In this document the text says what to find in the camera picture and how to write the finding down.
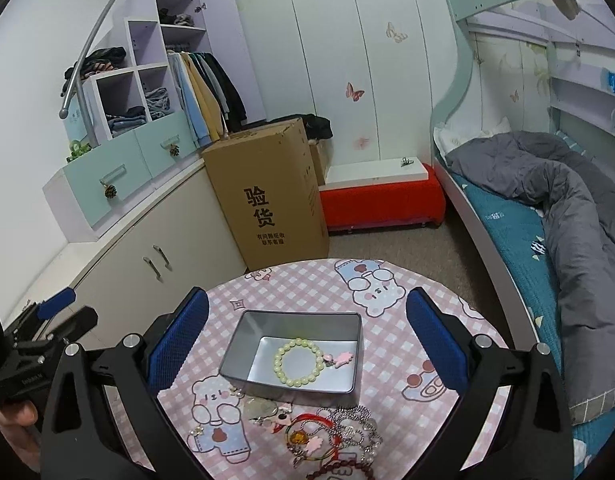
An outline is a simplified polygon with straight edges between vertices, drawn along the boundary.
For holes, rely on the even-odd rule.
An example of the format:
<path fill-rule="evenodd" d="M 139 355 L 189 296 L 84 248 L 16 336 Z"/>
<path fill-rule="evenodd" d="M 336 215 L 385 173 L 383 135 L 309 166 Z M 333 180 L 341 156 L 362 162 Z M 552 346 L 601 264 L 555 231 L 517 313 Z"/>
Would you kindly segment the person's left hand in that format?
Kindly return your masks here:
<path fill-rule="evenodd" d="M 34 472 L 40 471 L 40 444 L 36 436 L 38 411 L 30 402 L 0 408 L 0 431 L 19 459 Z"/>

